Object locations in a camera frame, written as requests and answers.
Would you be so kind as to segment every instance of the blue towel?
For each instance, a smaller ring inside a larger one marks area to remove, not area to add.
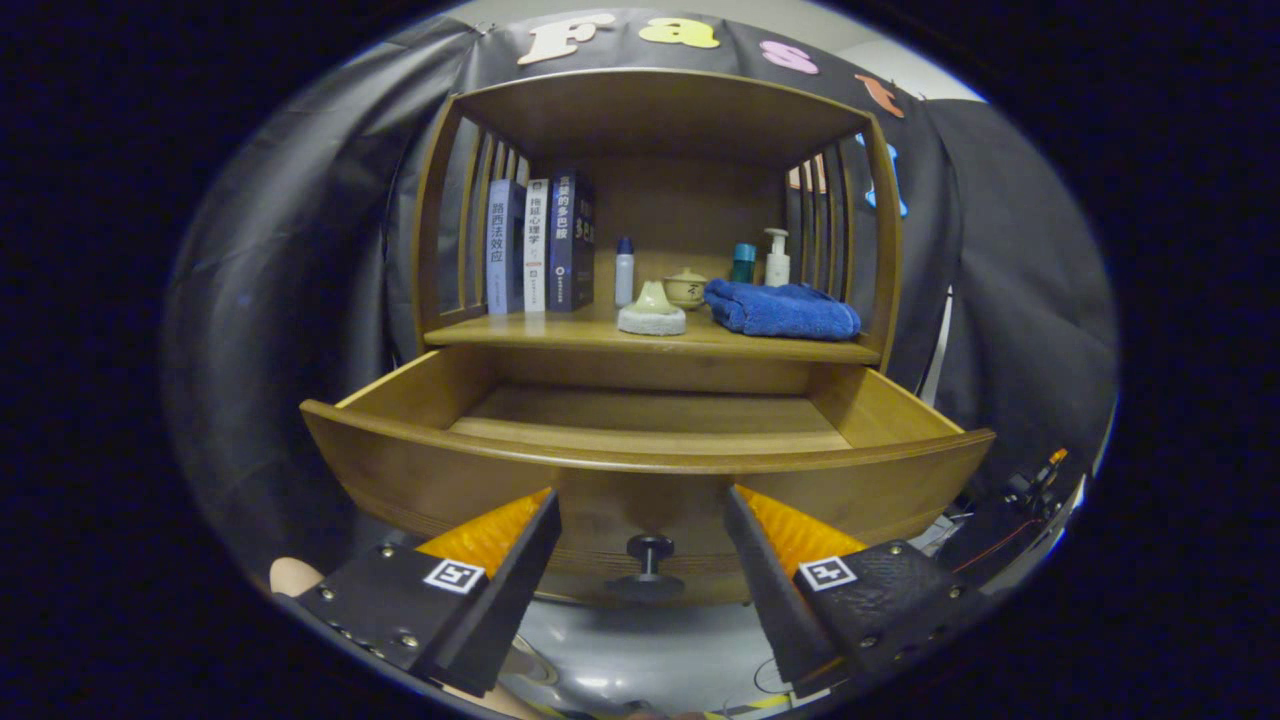
[[[749,336],[842,341],[863,327],[852,307],[808,284],[765,287],[716,278],[704,296],[717,323]]]

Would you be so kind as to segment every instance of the blue book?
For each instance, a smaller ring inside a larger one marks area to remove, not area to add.
[[[552,176],[547,309],[571,313],[595,296],[595,192],[582,173]]]
[[[516,181],[489,183],[485,232],[486,297],[490,315],[525,309],[525,188]]]

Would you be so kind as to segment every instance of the open drawer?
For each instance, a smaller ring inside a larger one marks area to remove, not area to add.
[[[722,525],[735,482],[868,543],[913,537],[995,439],[861,365],[605,350],[449,346],[302,411],[356,503],[413,534],[557,488],[539,592],[593,603],[643,532],[676,543],[677,602],[749,600]]]

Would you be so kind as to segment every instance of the letter a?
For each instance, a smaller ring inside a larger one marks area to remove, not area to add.
[[[716,40],[716,28],[684,18],[654,18],[649,20],[649,27],[640,31],[640,37],[649,42],[681,42],[690,47],[719,47],[719,40]]]

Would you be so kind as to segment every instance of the gray floor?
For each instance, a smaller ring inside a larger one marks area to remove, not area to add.
[[[627,715],[637,702],[667,715],[749,705],[773,694],[756,689],[756,671],[765,689],[788,689],[755,609],[741,605],[600,610],[534,601],[520,637],[559,679],[548,687],[503,675],[502,683],[530,702],[595,716]]]

